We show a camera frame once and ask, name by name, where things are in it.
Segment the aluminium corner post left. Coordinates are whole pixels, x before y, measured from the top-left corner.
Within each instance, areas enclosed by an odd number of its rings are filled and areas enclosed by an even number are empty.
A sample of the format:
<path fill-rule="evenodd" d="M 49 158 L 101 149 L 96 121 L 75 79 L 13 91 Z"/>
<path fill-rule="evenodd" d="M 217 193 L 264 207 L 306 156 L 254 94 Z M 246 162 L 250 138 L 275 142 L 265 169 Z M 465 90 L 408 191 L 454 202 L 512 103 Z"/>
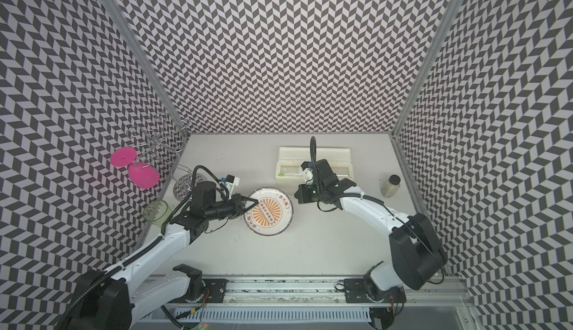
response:
<path fill-rule="evenodd" d="M 173 119 L 174 122 L 182 124 L 183 121 L 178 113 L 178 110 L 173 105 L 168 93 L 166 92 L 163 84 L 158 78 L 155 70 L 152 67 L 147 55 L 144 53 L 140 42 L 137 40 L 132 28 L 130 27 L 125 15 L 122 13 L 119 6 L 116 4 L 116 0 L 100 0 L 101 4 L 104 6 L 107 13 L 110 15 L 113 23 L 119 31 L 119 34 L 123 37 L 128 45 L 128 48 L 132 52 L 134 58 L 137 60 L 143 74 L 148 79 L 152 86 L 153 91 L 160 99 L 166 113 Z"/>

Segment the pink plastic wine glass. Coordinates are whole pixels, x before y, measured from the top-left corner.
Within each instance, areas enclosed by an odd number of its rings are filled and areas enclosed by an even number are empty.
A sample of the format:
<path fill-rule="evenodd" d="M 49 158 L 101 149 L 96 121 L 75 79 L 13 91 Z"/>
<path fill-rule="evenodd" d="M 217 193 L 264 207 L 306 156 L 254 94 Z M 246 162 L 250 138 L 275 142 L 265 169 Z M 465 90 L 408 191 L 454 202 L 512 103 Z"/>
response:
<path fill-rule="evenodd" d="M 136 161 L 137 151 L 132 147 L 123 147 L 115 151 L 110 157 L 110 162 L 114 167 L 127 167 L 129 179 L 142 189 L 155 187 L 161 175 L 158 171 L 145 162 Z"/>

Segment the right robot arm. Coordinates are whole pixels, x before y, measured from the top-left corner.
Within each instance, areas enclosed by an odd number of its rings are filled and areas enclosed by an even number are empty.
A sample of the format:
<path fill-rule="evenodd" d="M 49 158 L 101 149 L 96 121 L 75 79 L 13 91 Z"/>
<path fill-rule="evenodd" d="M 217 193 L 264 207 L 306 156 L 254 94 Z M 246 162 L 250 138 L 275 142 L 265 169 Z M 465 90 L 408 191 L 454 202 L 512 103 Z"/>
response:
<path fill-rule="evenodd" d="M 301 164 L 304 182 L 295 198 L 300 204 L 334 206 L 368 223 L 389 241 L 390 259 L 380 261 L 363 276 L 367 297 L 382 303 L 397 300 L 399 288 L 417 291 L 442 273 L 447 263 L 443 243 L 423 214 L 406 215 L 369 196 L 350 179 L 339 179 L 325 159 Z"/>

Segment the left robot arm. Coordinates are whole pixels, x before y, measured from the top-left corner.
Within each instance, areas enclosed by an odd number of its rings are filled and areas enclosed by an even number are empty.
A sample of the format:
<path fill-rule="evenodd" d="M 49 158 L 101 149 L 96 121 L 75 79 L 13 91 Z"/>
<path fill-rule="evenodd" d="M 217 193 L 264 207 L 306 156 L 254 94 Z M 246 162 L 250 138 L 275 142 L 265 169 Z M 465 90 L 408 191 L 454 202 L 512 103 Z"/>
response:
<path fill-rule="evenodd" d="M 57 329 L 129 329 L 172 300 L 205 302 L 208 289 L 195 267 L 179 264 L 159 279 L 150 276 L 206 233 L 210 221 L 244 215 L 257 205 L 256 199 L 230 194 L 223 184 L 194 186 L 155 240 L 105 270 L 90 270 L 77 279 Z"/>

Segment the aluminium corner post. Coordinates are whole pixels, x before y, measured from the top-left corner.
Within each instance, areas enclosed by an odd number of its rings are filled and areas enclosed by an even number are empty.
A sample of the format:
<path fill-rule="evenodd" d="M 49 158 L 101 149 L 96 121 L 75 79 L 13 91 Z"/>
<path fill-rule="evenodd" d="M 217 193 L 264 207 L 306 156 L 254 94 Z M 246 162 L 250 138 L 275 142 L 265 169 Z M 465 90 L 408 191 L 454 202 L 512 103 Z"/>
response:
<path fill-rule="evenodd" d="M 463 2 L 464 0 L 450 0 L 448 2 L 445 13 L 437 27 L 436 34 L 433 37 L 432 42 L 430 43 L 425 58 L 423 59 L 423 63 L 419 69 L 419 73 L 414 80 L 413 86 L 407 95 L 407 99 L 404 103 L 404 106 L 398 116 L 394 128 L 392 129 L 391 136 L 393 138 L 397 138 L 399 136 L 414 106 L 416 105 L 416 102 L 419 98 L 419 95 L 422 92 L 424 84 L 428 79 L 429 73 L 431 72 L 434 63 L 437 60 L 438 55 L 440 54 L 440 50 L 446 41 L 450 28 L 452 28 L 452 24 L 455 21 L 458 12 L 463 5 Z"/>
<path fill-rule="evenodd" d="M 119 6 L 116 4 L 116 0 L 100 0 L 101 4 L 104 6 L 107 13 L 110 15 L 113 23 L 119 31 L 119 34 L 123 37 L 128 45 L 128 48 L 132 52 L 134 58 L 137 60 L 143 74 L 148 79 L 152 86 L 153 91 L 160 99 L 166 113 L 173 119 L 174 122 L 182 124 L 183 121 L 178 113 L 178 110 L 173 105 L 168 93 L 166 92 L 163 84 L 158 78 L 155 70 L 152 67 L 147 55 L 144 53 L 140 42 L 137 40 L 132 28 L 130 27 L 125 15 L 122 13 Z"/>

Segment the green plastic cup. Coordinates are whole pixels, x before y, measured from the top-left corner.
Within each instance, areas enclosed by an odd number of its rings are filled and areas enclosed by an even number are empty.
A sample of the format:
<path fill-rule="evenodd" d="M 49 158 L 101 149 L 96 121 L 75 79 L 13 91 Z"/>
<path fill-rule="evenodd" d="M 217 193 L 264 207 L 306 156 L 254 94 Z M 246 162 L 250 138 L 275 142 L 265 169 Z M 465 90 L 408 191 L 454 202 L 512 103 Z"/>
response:
<path fill-rule="evenodd" d="M 147 223 L 161 228 L 171 213 L 172 209 L 166 201 L 155 200 L 143 209 L 142 215 Z"/>

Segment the glass spice jar black lid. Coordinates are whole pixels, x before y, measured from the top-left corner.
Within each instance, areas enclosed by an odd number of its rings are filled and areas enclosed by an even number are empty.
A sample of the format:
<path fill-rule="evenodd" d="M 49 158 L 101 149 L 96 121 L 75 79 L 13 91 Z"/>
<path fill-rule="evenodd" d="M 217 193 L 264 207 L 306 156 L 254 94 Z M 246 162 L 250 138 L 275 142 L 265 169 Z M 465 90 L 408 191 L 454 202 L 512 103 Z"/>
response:
<path fill-rule="evenodd" d="M 394 197 L 399 190 L 401 185 L 401 177 L 398 175 L 391 175 L 386 181 L 381 185 L 381 194 L 385 198 Z"/>

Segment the aluminium corner post right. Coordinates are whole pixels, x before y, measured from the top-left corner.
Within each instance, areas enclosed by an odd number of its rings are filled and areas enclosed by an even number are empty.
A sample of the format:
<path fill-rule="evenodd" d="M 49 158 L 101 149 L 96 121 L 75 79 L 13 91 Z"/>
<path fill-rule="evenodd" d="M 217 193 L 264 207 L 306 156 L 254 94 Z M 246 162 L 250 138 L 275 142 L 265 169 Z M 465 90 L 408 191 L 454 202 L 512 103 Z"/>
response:
<path fill-rule="evenodd" d="M 455 21 L 458 12 L 463 5 L 463 2 L 464 0 L 450 0 L 448 2 L 445 13 L 437 27 L 436 34 L 433 37 L 432 42 L 430 43 L 425 58 L 423 59 L 423 63 L 419 69 L 419 73 L 414 80 L 413 86 L 407 95 L 407 99 L 404 103 L 404 106 L 398 116 L 394 128 L 392 129 L 391 136 L 393 138 L 397 138 L 399 136 L 414 106 L 416 105 L 416 102 L 419 98 L 419 95 L 422 92 L 424 84 L 428 79 L 429 73 L 431 72 L 434 63 L 437 60 L 438 55 L 440 54 L 440 50 L 446 41 L 450 28 L 452 28 L 452 24 Z"/>

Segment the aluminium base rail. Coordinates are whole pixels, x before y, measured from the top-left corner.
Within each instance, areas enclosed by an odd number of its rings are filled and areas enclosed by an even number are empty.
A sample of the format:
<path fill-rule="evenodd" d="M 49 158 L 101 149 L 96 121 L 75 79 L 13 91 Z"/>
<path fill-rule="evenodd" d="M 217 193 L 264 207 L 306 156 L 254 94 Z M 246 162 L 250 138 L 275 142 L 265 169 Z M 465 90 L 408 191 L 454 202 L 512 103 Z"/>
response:
<path fill-rule="evenodd" d="M 463 283 L 447 276 L 420 290 L 406 285 L 370 291 L 361 277 L 339 276 L 203 276 L 155 273 L 127 296 L 128 304 L 147 314 L 168 303 L 225 306 L 472 306 Z"/>

